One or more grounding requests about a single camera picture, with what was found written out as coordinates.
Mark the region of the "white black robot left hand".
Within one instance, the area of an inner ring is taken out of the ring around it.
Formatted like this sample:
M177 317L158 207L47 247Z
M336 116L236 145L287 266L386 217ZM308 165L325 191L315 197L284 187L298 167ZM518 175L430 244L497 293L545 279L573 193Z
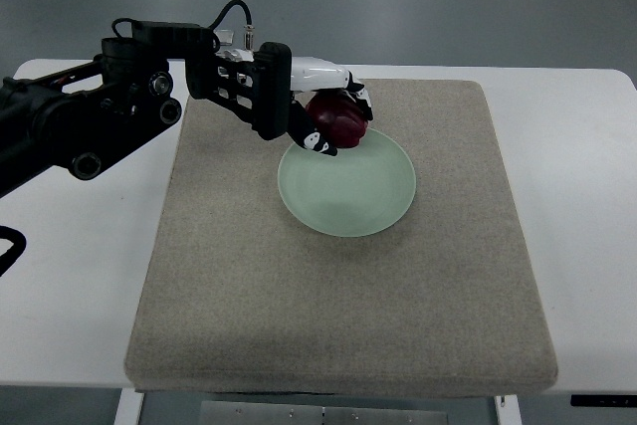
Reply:
M249 124L264 140L284 134L295 144L336 156L339 147L319 131L296 100L299 93L344 94L365 120L372 120L364 84L344 66L315 57L295 57L279 43L265 43L254 52L227 50L214 67L212 101Z

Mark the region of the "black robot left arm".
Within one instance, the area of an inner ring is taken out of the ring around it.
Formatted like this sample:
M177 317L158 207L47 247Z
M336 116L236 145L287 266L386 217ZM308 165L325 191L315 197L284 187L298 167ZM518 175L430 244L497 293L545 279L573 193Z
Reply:
M220 41L196 24L134 21L132 35L102 40L86 64L1 85L1 192L52 166L92 180L175 125L173 59L185 63L190 95L233 112L258 135L288 130L292 52L267 42L250 60L219 55Z

